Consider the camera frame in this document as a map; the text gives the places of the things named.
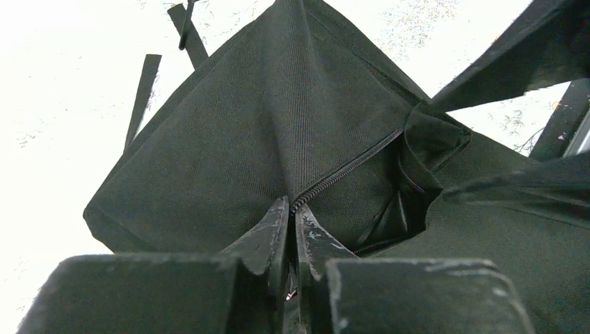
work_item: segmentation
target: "overexposed background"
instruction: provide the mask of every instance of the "overexposed background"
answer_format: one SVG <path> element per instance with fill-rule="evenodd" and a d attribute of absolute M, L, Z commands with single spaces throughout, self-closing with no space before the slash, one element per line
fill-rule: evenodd
<path fill-rule="evenodd" d="M 121 155 L 145 54 L 163 55 L 146 119 L 192 72 L 166 13 L 179 2 L 0 4 L 0 333 L 16 331 L 61 260 L 110 253 L 82 211 Z M 327 2 L 434 96 L 530 0 Z M 201 0 L 193 22 L 211 54 L 271 3 Z M 516 148 L 545 126 L 567 85 L 452 115 Z"/>

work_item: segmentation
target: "black strap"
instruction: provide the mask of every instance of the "black strap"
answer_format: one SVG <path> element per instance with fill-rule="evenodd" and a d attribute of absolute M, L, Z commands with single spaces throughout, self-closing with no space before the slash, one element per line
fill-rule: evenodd
<path fill-rule="evenodd" d="M 192 6 L 194 6 L 193 0 L 189 0 L 189 10 L 185 10 L 184 6 L 180 4 L 170 8 L 168 15 L 170 15 L 176 31 L 180 34 L 179 48 L 181 50 L 186 48 L 193 68 L 196 70 L 202 62 L 209 58 L 209 55 L 191 21 Z"/>
<path fill-rule="evenodd" d="M 137 86 L 137 93 L 135 94 L 135 103 L 131 113 L 131 120 L 129 121 L 129 129 L 127 130 L 127 137 L 125 138 L 125 149 L 127 149 L 135 139 L 145 109 L 148 107 L 150 95 L 152 94 L 152 87 L 156 81 L 156 75 L 158 74 L 161 59 L 162 56 L 159 54 L 145 55 L 141 77 L 139 78 L 139 85 Z"/>

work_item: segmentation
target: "black fabric bag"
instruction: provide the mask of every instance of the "black fabric bag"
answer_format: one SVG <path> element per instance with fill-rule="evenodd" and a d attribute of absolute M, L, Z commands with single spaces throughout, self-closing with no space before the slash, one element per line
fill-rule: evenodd
<path fill-rule="evenodd" d="M 589 155 L 540 164 L 443 111 L 323 1 L 278 0 L 170 96 L 84 218 L 116 253 L 217 253 L 286 194 L 361 256 L 492 259 L 539 333 L 590 332 Z"/>

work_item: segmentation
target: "white background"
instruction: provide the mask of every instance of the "white background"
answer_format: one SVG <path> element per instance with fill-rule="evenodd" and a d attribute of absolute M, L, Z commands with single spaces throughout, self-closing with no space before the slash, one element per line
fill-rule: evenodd
<path fill-rule="evenodd" d="M 15 332 L 59 261 L 110 253 L 82 211 L 122 152 L 145 54 L 163 55 L 146 118 L 191 73 L 166 14 L 174 1 L 0 4 L 0 333 Z M 193 21 L 209 54 L 271 2 L 197 3 Z M 328 3 L 434 96 L 529 0 Z M 453 115 L 513 148 L 544 126 L 566 88 Z"/>

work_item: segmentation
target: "zipper teeth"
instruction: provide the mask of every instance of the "zipper teeth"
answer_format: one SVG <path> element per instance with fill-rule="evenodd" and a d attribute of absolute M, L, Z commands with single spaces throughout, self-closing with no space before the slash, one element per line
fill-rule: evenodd
<path fill-rule="evenodd" d="M 295 202 L 291 206 L 291 211 L 297 211 L 305 203 L 309 202 L 312 198 L 314 198 L 318 193 L 321 193 L 322 191 L 326 190 L 326 188 L 338 182 L 340 179 L 342 179 L 344 176 L 350 173 L 354 168 L 359 167 L 365 161 L 371 159 L 375 154 L 379 153 L 379 151 L 381 151 L 385 146 L 389 145 L 393 140 L 395 140 L 401 133 L 402 129 L 403 127 L 398 127 L 389 136 L 385 137 L 375 146 L 368 149 L 368 151 L 357 157 L 355 160 L 353 160 L 353 162 L 346 165 L 343 169 L 332 174 L 330 177 L 326 178 L 324 181 L 321 181 L 316 186 L 311 188 L 309 191 L 305 192 L 302 196 L 295 200 Z"/>
<path fill-rule="evenodd" d="M 398 155 L 397 156 L 397 165 L 399 166 L 399 171 L 401 172 L 401 174 L 404 176 L 404 178 L 410 182 L 410 184 L 419 192 L 423 193 L 424 195 L 426 195 L 426 191 L 424 191 L 424 189 L 422 189 L 421 186 L 418 185 L 418 183 L 412 181 L 412 179 L 410 178 L 410 176 L 408 175 L 408 173 L 406 173 L 406 171 L 404 170 L 404 167 L 401 166 L 401 157 Z"/>
<path fill-rule="evenodd" d="M 359 248 L 359 249 L 355 250 L 352 253 L 359 254 L 359 253 L 368 251 L 368 250 L 370 250 L 372 248 L 376 248 L 376 247 L 379 247 L 379 246 L 382 246 L 382 245 L 386 245 L 386 244 L 392 244 L 394 242 L 398 242 L 398 241 L 401 241 L 401 240 L 404 240 L 404 239 L 405 239 L 405 237 L 403 237 L 403 238 L 395 238 L 395 239 L 382 240 L 382 241 L 376 242 L 374 244 L 366 245 L 366 246 L 364 246 L 362 248 Z"/>

